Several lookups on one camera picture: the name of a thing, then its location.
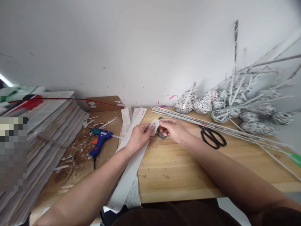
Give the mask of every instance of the green object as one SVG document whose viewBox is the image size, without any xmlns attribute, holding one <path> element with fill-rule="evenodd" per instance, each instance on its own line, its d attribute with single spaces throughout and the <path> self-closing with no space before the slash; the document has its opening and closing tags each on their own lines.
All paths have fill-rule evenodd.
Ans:
<svg viewBox="0 0 301 226">
<path fill-rule="evenodd" d="M 288 157 L 290 157 L 297 166 L 299 166 L 301 168 L 301 156 L 298 154 L 292 154 L 292 155 L 288 155 Z"/>
</svg>

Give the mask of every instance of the scissors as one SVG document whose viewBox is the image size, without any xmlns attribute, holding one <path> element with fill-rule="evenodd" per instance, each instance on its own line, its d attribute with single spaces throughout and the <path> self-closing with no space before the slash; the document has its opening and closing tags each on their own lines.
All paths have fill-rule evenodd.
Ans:
<svg viewBox="0 0 301 226">
<path fill-rule="evenodd" d="M 203 126 L 200 126 L 200 128 L 202 129 L 202 130 L 201 130 L 202 138 L 203 138 L 203 140 L 205 141 L 205 143 L 208 144 L 209 146 L 213 147 L 214 149 L 219 149 L 221 146 L 224 147 L 224 146 L 227 145 L 227 141 L 225 140 L 225 138 L 224 138 L 222 135 L 220 135 L 218 132 L 216 132 L 216 131 L 214 131 L 214 130 L 212 130 L 212 129 L 209 129 L 209 128 L 205 128 L 205 127 L 203 127 Z M 214 136 L 213 133 L 215 133 L 216 135 L 218 135 L 218 136 L 222 139 L 223 143 L 221 143 L 221 142 Z M 205 135 L 206 135 L 210 140 L 212 140 L 212 141 L 216 144 L 216 146 L 211 145 L 211 144 L 206 140 Z"/>
</svg>

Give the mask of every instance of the blue glue gun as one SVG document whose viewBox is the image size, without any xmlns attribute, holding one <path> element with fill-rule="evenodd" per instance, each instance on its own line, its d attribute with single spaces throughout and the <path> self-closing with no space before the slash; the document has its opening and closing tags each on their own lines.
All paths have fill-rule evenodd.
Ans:
<svg viewBox="0 0 301 226">
<path fill-rule="evenodd" d="M 98 141 L 95 148 L 89 153 L 90 156 L 96 157 L 99 155 L 101 148 L 106 140 L 110 139 L 113 135 L 112 132 L 108 132 L 107 130 L 93 128 L 91 132 L 95 135 L 98 135 Z"/>
</svg>

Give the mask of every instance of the person's right hand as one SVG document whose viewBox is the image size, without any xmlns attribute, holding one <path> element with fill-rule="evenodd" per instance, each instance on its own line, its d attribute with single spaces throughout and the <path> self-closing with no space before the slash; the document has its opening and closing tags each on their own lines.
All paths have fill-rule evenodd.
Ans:
<svg viewBox="0 0 301 226">
<path fill-rule="evenodd" d="M 160 132 L 164 136 L 171 136 L 178 144 L 182 144 L 184 139 L 191 135 L 177 119 L 163 118 L 159 120 L 159 124 Z"/>
</svg>

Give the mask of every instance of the red cable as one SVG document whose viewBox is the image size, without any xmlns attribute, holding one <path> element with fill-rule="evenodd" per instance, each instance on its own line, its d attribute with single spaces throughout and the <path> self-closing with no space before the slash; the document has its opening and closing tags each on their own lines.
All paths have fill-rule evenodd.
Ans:
<svg viewBox="0 0 301 226">
<path fill-rule="evenodd" d="M 95 101 L 95 100 L 75 99 L 75 98 L 33 98 L 33 99 L 28 99 L 28 100 L 16 100 L 16 101 L 11 101 L 11 102 L 9 102 L 9 103 L 10 103 L 10 104 L 14 104 L 14 103 L 20 103 L 20 102 L 31 101 L 31 100 L 84 100 L 84 101 L 89 101 L 89 102 L 94 102 L 94 103 L 99 103 L 99 104 L 114 106 L 114 107 L 118 107 L 118 108 L 120 108 L 120 109 L 123 109 L 123 107 L 119 107 L 119 106 L 111 105 L 111 104 L 106 104 L 106 103 L 99 102 L 99 101 Z"/>
</svg>

